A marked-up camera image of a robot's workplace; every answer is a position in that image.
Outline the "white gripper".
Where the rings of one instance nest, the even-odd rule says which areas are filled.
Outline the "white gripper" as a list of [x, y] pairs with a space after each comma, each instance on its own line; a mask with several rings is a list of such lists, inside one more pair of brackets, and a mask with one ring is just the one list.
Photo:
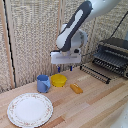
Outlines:
[[[52, 51], [50, 53], [52, 64], [70, 64], [81, 62], [81, 52], [79, 49], [70, 50], [67, 52]], [[57, 66], [58, 73], [61, 72], [61, 66]]]

